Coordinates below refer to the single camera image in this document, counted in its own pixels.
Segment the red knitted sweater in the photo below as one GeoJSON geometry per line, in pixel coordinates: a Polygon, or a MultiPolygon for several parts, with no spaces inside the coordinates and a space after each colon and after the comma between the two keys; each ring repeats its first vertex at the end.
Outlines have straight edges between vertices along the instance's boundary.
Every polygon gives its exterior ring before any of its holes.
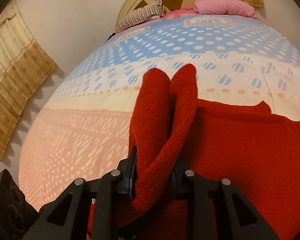
{"type": "Polygon", "coordinates": [[[133,146],[134,198],[117,204],[117,239],[186,239],[187,201],[176,198],[175,166],[228,178],[278,239],[300,239],[300,121],[273,114],[265,102],[199,99],[191,64],[173,77],[153,68],[130,122],[130,152],[133,146]]]}

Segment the polka dot bed quilt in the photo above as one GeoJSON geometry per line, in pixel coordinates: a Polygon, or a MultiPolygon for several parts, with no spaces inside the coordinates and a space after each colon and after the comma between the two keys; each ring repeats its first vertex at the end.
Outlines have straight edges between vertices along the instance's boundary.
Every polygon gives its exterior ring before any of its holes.
{"type": "Polygon", "coordinates": [[[93,180],[127,156],[129,123],[142,77],[196,68],[200,99],[266,102],[300,120],[300,51],[259,20],[172,14],[131,27],[80,63],[39,112],[21,149],[19,187],[35,209],[76,178],[93,180]]]}

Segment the beige side curtain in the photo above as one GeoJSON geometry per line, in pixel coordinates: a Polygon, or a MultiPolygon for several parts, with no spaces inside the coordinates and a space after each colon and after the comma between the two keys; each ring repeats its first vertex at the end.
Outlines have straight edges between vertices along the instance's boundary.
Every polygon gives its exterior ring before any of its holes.
{"type": "Polygon", "coordinates": [[[10,1],[0,14],[0,160],[28,100],[56,68],[10,1]]]}

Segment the pink folded blanket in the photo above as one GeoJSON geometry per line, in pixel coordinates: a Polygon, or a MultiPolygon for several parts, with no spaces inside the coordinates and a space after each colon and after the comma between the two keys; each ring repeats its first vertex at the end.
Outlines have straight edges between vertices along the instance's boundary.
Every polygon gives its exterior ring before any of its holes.
{"type": "Polygon", "coordinates": [[[202,15],[234,15],[257,18],[254,7],[240,0],[194,0],[194,11],[202,15]]]}

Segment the striped pillow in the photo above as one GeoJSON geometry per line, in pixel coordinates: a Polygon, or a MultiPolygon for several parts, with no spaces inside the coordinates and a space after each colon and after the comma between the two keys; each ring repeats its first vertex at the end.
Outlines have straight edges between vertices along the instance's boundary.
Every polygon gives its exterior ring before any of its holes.
{"type": "Polygon", "coordinates": [[[150,20],[156,20],[164,16],[165,9],[162,5],[162,0],[156,0],[151,4],[129,12],[117,24],[115,33],[118,34],[135,25],[142,24],[150,20]]]}

